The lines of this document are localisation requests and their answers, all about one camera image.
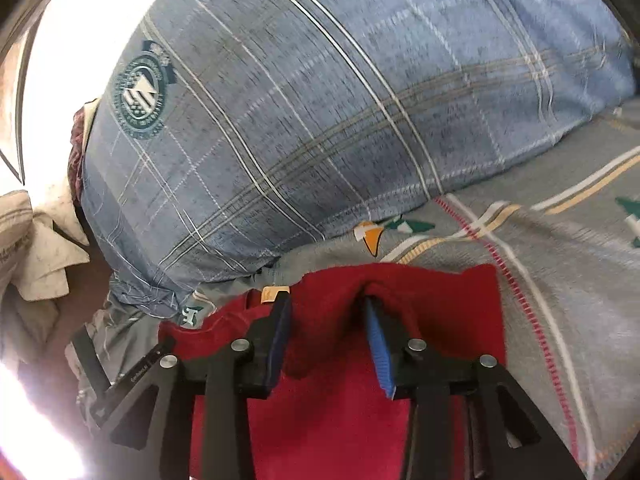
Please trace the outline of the red knit t-shirt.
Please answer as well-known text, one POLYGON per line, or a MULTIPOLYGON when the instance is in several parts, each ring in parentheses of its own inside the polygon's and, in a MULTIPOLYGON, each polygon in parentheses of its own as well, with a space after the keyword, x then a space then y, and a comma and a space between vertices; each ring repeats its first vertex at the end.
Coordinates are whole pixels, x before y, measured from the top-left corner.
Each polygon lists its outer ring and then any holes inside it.
POLYGON ((380 298, 412 336, 446 356, 506 355, 496 269, 458 273, 393 263, 306 274, 290 289, 292 324, 281 378, 248 404, 261 479, 396 479, 409 405, 378 385, 356 300, 380 298))

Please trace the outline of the cream crumpled cloth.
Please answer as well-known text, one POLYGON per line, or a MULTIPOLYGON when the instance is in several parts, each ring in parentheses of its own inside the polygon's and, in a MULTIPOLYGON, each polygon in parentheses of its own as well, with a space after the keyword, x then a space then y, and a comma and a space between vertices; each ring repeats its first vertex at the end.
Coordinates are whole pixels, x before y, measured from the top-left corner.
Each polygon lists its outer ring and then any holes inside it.
POLYGON ((1 196, 1 362, 15 370, 38 360, 67 295, 66 269, 90 261, 88 238, 70 193, 32 206, 28 193, 1 196))

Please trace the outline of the grey patterned bed sheet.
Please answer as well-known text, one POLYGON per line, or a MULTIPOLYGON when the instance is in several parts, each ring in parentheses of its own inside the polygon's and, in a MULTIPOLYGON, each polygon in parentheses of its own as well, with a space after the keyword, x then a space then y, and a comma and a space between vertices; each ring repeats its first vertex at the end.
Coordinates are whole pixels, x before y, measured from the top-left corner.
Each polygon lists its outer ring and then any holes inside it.
POLYGON ((584 474, 612 474, 639 432, 638 101, 412 218, 433 229, 384 232, 376 261, 494 266, 511 372, 584 474))

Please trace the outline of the blue plaid pillow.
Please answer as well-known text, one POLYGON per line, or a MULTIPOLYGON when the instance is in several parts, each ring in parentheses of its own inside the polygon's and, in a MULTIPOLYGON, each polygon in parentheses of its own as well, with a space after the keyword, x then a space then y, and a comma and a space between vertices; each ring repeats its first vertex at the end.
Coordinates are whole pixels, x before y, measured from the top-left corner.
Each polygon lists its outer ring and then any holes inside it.
POLYGON ((111 293, 205 283, 419 207, 634 94, 603 0, 156 0, 96 111, 81 203, 111 293))

